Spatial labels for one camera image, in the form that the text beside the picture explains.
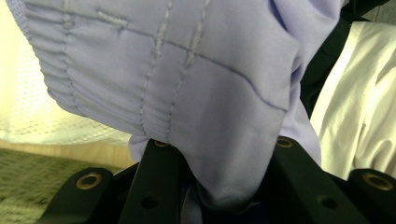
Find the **light purple cloth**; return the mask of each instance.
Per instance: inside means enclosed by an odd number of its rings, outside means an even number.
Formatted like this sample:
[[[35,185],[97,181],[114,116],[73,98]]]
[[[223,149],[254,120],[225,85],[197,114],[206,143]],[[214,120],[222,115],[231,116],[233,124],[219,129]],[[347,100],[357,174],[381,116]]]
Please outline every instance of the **light purple cloth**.
[[[58,104],[134,134],[136,160],[177,147],[208,208],[248,205],[280,134],[320,162],[300,80],[342,0],[7,2]]]

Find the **white mesh fabric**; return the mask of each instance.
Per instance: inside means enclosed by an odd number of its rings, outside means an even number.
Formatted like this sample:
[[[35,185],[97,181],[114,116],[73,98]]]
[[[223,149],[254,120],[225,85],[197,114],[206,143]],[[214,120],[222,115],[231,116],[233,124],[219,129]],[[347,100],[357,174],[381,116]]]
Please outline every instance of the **white mesh fabric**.
[[[24,14],[25,4],[22,0],[6,0],[9,10],[11,10],[15,22],[20,27],[23,34],[30,38],[29,36],[29,27],[27,25],[26,16]]]
[[[127,146],[128,133],[65,112],[48,96],[38,59],[3,1],[0,21],[0,139],[42,145],[107,141]]]

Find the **brass eyelet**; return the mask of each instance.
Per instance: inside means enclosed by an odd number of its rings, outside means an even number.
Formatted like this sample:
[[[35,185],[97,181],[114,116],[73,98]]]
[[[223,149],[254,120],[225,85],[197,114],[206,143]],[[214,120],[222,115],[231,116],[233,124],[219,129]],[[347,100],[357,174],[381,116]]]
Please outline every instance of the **brass eyelet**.
[[[88,178],[94,178],[93,181],[87,182]],[[102,175],[98,173],[90,173],[80,177],[76,183],[78,189],[93,189],[102,181]]]
[[[292,147],[293,143],[287,138],[279,137],[277,138],[276,145],[279,147]]]
[[[365,173],[362,175],[362,177],[366,184],[368,184],[376,189],[381,189],[384,191],[393,189],[393,184],[390,183],[386,178],[384,178],[380,175],[375,175],[372,173]]]
[[[163,143],[163,142],[160,142],[160,141],[154,141],[154,144],[157,147],[168,147],[169,146],[169,144],[166,144],[166,143]]]

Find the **stitched seam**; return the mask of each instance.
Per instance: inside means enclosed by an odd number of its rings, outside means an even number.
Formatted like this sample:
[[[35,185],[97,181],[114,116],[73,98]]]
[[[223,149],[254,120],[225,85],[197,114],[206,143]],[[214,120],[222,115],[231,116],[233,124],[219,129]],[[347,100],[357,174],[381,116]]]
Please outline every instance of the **stitched seam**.
[[[207,12],[207,7],[209,6],[209,3],[210,3],[210,0],[205,0],[205,6],[201,13],[201,19],[198,21],[198,24],[195,27],[194,35],[192,36],[192,39],[190,41],[190,46],[187,49],[186,64],[185,64],[185,67],[181,73],[180,81],[177,84],[177,90],[176,90],[175,95],[172,99],[172,104],[171,104],[171,108],[169,111],[169,120],[168,120],[169,127],[168,127],[168,133],[167,133],[167,142],[170,142],[170,134],[171,134],[171,129],[172,129],[172,117],[173,117],[173,113],[175,111],[177,97],[180,94],[181,86],[183,85],[184,79],[187,75],[187,71],[194,65],[195,58],[197,56],[199,43],[200,43],[202,35],[203,35],[204,21],[206,18],[206,12]]]
[[[69,90],[71,91],[71,95],[73,97],[73,103],[75,104],[76,108],[78,109],[78,111],[81,112],[81,110],[79,109],[78,103],[77,103],[77,97],[76,97],[76,93],[73,89],[73,82],[72,82],[72,78],[70,77],[69,74],[69,68],[70,65],[67,62],[67,54],[66,54],[66,48],[67,48],[67,40],[68,37],[70,36],[70,29],[74,26],[74,16],[72,16],[70,12],[70,0],[64,0],[64,4],[63,4],[63,8],[64,8],[64,29],[65,29],[65,33],[64,33],[64,46],[62,49],[63,55],[64,55],[64,64],[66,65],[65,68],[65,72],[66,72],[66,78],[68,80],[68,87]]]
[[[150,79],[150,77],[152,75],[152,72],[154,71],[155,64],[156,64],[158,58],[160,58],[161,55],[162,55],[163,40],[165,38],[165,33],[167,31],[167,28],[168,28],[169,13],[170,13],[171,8],[173,6],[173,2],[174,2],[174,0],[169,1],[168,7],[167,7],[166,12],[165,12],[165,15],[163,17],[163,21],[161,22],[161,24],[160,24],[160,26],[158,28],[157,34],[153,37],[154,46],[153,46],[153,49],[152,49],[151,54],[150,54],[151,57],[152,57],[152,60],[150,62],[149,70],[148,70],[148,72],[146,74],[146,82],[145,82],[145,85],[143,87],[143,92],[142,92],[142,96],[141,96],[141,99],[140,99],[140,101],[141,101],[141,104],[140,104],[140,124],[141,124],[141,127],[142,127],[144,135],[147,135],[146,134],[146,130],[145,130],[145,121],[143,119],[143,109],[144,109],[144,105],[145,105],[145,97],[146,97],[147,89],[148,89],[148,86],[149,86],[149,79]]]
[[[42,7],[42,8],[46,8],[46,9],[48,9],[48,10],[60,11],[60,10],[58,10],[58,9],[54,9],[54,8],[51,8],[51,7]],[[73,13],[73,12],[68,12],[68,14],[71,15],[71,16],[73,16],[73,17],[81,17],[81,18],[85,18],[85,19],[89,19],[89,20],[95,20],[95,19],[96,19],[96,18],[93,18],[93,17],[90,17],[90,16],[81,15],[81,14],[77,14],[77,13]],[[109,23],[109,24],[113,24],[112,22],[108,22],[108,21],[102,21],[102,22]],[[128,27],[125,27],[124,30],[125,30],[125,31],[129,31],[129,32],[131,32],[131,33],[135,33],[135,34],[137,34],[137,35],[142,35],[142,36],[147,36],[147,37],[152,37],[152,38],[153,38],[153,35],[151,35],[151,34],[144,33],[144,32],[138,31],[138,30],[134,30],[134,29],[131,29],[131,28],[128,28]],[[188,50],[186,47],[181,46],[181,45],[179,45],[179,44],[177,44],[177,43],[175,43],[175,42],[169,41],[169,40],[162,40],[162,42],[163,42],[163,43],[166,43],[166,44],[169,44],[169,45],[171,45],[171,46],[174,46],[174,47],[183,49],[183,50]],[[231,73],[234,73],[234,74],[240,76],[242,79],[244,79],[244,80],[251,86],[251,88],[254,90],[254,92],[255,92],[256,95],[260,98],[260,100],[261,100],[262,102],[264,102],[265,104],[267,104],[267,105],[269,105],[269,106],[271,106],[271,107],[273,107],[273,108],[276,108],[276,109],[279,109],[279,110],[282,110],[282,111],[286,111],[284,108],[279,107],[279,106],[277,106],[277,105],[270,104],[269,102],[267,102],[267,100],[266,100],[265,98],[262,98],[262,96],[259,94],[259,91],[257,90],[257,88],[253,85],[253,82],[252,82],[248,77],[244,76],[242,73],[238,72],[237,70],[234,70],[233,68],[231,68],[231,67],[228,66],[228,65],[225,65],[225,64],[222,64],[222,63],[220,63],[220,62],[217,62],[217,61],[215,61],[215,60],[213,60],[213,59],[207,58],[205,55],[201,55],[201,54],[197,53],[196,56],[195,56],[195,58],[196,58],[196,57],[202,58],[202,59],[204,59],[204,60],[206,60],[206,61],[208,61],[208,62],[211,62],[211,63],[213,63],[213,64],[215,64],[215,65],[220,66],[221,68],[226,69],[227,71],[230,71]]]
[[[120,27],[126,27],[128,26],[129,22],[127,20],[121,19],[121,18],[117,18],[114,16],[111,16],[101,10],[97,11],[97,15],[99,19],[102,19],[104,21],[108,21],[110,23],[113,23],[115,25],[118,25]]]

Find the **screw hole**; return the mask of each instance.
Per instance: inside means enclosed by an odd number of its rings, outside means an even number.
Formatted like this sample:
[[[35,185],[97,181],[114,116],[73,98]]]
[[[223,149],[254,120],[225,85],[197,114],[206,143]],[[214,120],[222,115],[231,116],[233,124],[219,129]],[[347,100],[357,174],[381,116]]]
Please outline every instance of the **screw hole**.
[[[97,173],[90,173],[79,178],[76,183],[78,189],[93,189],[102,181],[102,176]]]
[[[158,205],[158,201],[152,196],[148,196],[142,200],[141,205],[144,209],[152,209]]]
[[[363,175],[363,180],[366,184],[380,190],[388,191],[393,189],[392,183],[390,183],[386,178],[375,175],[371,173],[366,173]]]
[[[331,197],[327,195],[318,196],[318,203],[328,209],[336,209],[338,207],[338,203]]]
[[[279,137],[279,138],[277,139],[276,144],[277,144],[279,147],[292,147],[292,146],[293,146],[293,143],[292,143],[289,139],[284,138],[284,137]]]
[[[166,144],[166,143],[163,143],[163,142],[159,142],[159,141],[155,141],[154,144],[157,147],[167,147],[167,146],[169,146],[169,144]]]

